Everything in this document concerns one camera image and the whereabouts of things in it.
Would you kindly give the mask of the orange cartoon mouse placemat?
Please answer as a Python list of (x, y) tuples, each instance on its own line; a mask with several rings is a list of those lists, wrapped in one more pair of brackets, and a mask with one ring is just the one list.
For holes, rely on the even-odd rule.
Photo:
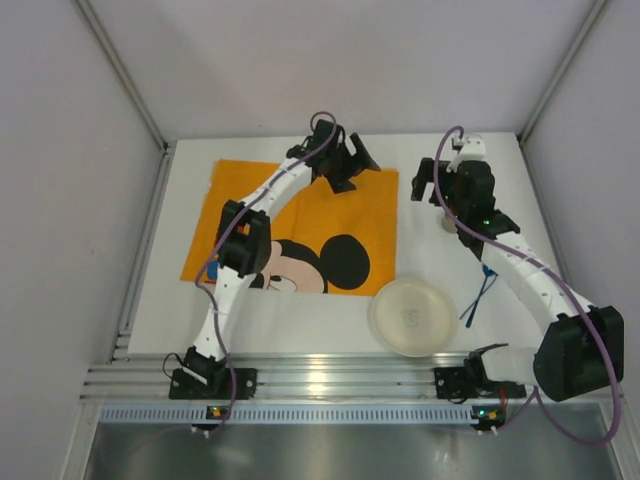
[[(181, 280), (194, 281), (211, 254), (223, 205), (275, 170), (273, 163), (215, 163)], [(318, 179), (282, 209), (271, 223), (274, 259), (254, 287), (372, 296), (395, 278), (399, 173), (366, 170), (353, 183), (355, 190), (336, 194)]]

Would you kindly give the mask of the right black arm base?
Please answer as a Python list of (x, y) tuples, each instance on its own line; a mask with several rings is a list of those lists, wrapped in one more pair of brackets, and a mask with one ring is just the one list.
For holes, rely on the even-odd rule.
[(472, 377), (464, 367), (433, 369), (438, 399), (464, 403), (475, 399), (511, 400), (526, 397), (526, 388), (513, 382), (495, 382)]

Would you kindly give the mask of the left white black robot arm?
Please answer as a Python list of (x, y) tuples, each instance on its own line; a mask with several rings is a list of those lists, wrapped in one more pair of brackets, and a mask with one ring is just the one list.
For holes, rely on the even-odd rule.
[(322, 115), (312, 117), (310, 135), (286, 152), (253, 193), (222, 208), (214, 248), (195, 279), (209, 297), (209, 309), (179, 370), (198, 387), (216, 391), (227, 375), (237, 383), (224, 330), (236, 320), (251, 281), (267, 265), (271, 221), (319, 177), (339, 194), (353, 191), (351, 179), (363, 171), (380, 169), (357, 133), (346, 135), (334, 118), (323, 120)]

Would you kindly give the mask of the speckled ceramic cup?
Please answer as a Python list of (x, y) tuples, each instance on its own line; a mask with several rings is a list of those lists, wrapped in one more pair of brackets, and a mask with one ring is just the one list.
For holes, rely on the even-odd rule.
[(455, 224), (455, 221), (446, 215), (441, 216), (440, 225), (441, 225), (441, 228), (447, 233), (450, 233), (450, 234), (457, 233), (457, 226)]

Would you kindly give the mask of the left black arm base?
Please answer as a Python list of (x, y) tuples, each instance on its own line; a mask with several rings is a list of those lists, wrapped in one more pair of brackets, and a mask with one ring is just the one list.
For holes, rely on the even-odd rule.
[(247, 400), (255, 395), (258, 371), (253, 368), (235, 370), (236, 387), (233, 387), (231, 371), (222, 368), (212, 383), (190, 373), (184, 368), (172, 372), (169, 388), (171, 400)]

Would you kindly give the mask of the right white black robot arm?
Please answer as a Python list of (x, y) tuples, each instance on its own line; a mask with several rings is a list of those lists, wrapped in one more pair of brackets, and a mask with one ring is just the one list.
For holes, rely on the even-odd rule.
[(612, 307), (598, 307), (575, 293), (534, 253), (520, 227), (496, 208), (495, 178), (484, 161), (421, 160), (411, 198), (446, 205), (458, 220), (462, 245), (495, 272), (526, 307), (542, 339), (532, 348), (493, 344), (472, 351), (465, 366), (477, 385), (512, 382), (536, 386), (561, 402), (624, 377), (624, 320)]

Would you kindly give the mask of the cream round plate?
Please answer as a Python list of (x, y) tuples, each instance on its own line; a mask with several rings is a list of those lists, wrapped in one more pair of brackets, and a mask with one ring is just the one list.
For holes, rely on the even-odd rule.
[(458, 316), (450, 296), (431, 283), (397, 278), (371, 300), (369, 327), (388, 350), (411, 358), (445, 351), (458, 329)]

